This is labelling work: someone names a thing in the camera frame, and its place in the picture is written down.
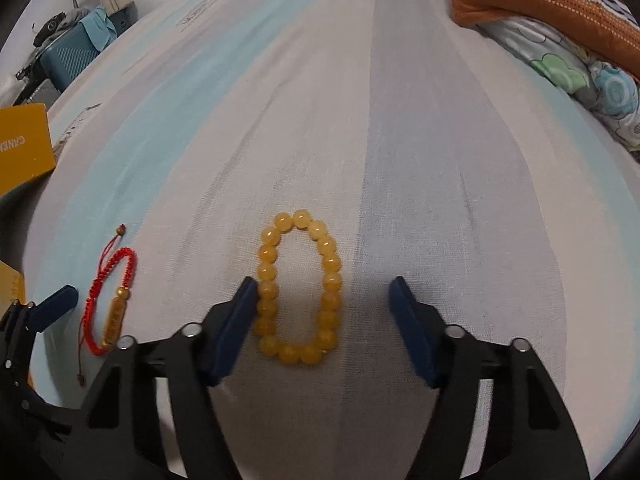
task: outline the red string bracelet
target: red string bracelet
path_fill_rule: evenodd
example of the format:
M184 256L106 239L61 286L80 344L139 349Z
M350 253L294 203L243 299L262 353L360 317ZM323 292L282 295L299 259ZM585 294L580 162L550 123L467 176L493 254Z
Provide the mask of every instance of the red string bracelet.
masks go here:
M82 343L86 342L92 354L101 356L107 353L111 349L111 346L113 346L120 337L122 320L127 308L127 300L129 299L129 288L131 281L133 280L133 273L136 267L136 253L130 247L121 247L111 255L105 265L103 264L109 252L116 245L118 238L124 236L125 232L126 227L124 224L121 224L116 229L116 235L109 241L102 251L100 260L98 261L98 273L91 285L91 288L89 289L89 295L84 302L84 312L82 313L82 319L78 326L78 382L81 386L84 386L85 383L85 378L82 374L82 362L80 360L80 349L82 348ZM98 346L94 340L92 332L95 302L97 301L98 296L100 296L104 280L107 279L111 274L111 271L124 258L127 259L127 267L125 268L125 272L122 277L122 284L118 287L116 295L111 300L109 315L102 332L102 344Z

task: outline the metal screw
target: metal screw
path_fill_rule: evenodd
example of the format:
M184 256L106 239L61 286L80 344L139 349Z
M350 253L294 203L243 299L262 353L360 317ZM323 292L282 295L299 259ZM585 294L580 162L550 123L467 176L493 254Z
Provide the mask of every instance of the metal screw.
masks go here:
M126 350L127 348L131 348L136 343L136 340L133 336L124 335L116 342L116 346L120 350Z
M465 329L458 325L449 325L444 329L444 333L450 338L461 339L465 336Z
M511 344L518 352L528 352L531 349L529 341L521 337L514 339Z
M189 323L182 327L182 335L187 337L195 337L202 332L202 326L199 323Z

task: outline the gold cylinder charm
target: gold cylinder charm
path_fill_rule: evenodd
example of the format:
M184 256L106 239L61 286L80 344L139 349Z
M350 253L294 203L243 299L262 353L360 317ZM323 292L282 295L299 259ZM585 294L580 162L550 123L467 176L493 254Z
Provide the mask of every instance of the gold cylinder charm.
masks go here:
M111 348L120 337L122 320L124 319L126 309L126 299L116 296L111 300L109 315L107 316L107 321L104 324L104 331L102 332L102 346L105 348Z

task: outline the striped bedsheet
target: striped bedsheet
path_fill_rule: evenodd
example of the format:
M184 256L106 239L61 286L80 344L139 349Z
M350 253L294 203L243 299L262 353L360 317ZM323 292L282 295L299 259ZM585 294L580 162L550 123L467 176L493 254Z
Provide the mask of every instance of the striped bedsheet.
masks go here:
M62 154L28 225L28 297L81 297L114 228L140 264L124 332L164 337L254 273L281 210L324 219L343 259L340 346L317 368L249 336L212 392L246 479L402 479L433 407L386 306L402 275L479 338L528 338L591 473L640 413L640 171L597 120L448 0L187 0L110 46L50 111ZM305 237L280 247L278 330L320 294ZM118 271L98 301L98 335ZM34 350L36 389L77 406L81 308ZM86 351L93 377L100 360ZM483 388L466 472L478 467ZM159 402L170 426L166 399ZM174 461L180 471L179 461Z

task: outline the blue gripper pad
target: blue gripper pad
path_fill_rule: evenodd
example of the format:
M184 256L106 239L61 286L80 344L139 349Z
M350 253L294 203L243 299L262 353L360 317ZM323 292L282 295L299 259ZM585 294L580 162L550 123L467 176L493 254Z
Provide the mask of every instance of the blue gripper pad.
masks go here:
M214 361L209 373L218 380L231 375L242 343L255 317L258 283L245 279L232 301L232 307L218 333Z
M438 388L442 377L436 365L436 354L445 329L440 314L435 307L415 301L401 276L389 285L389 309L415 373L431 388Z
M77 304L78 291L71 285L65 285L31 309L27 328L32 332L42 332Z

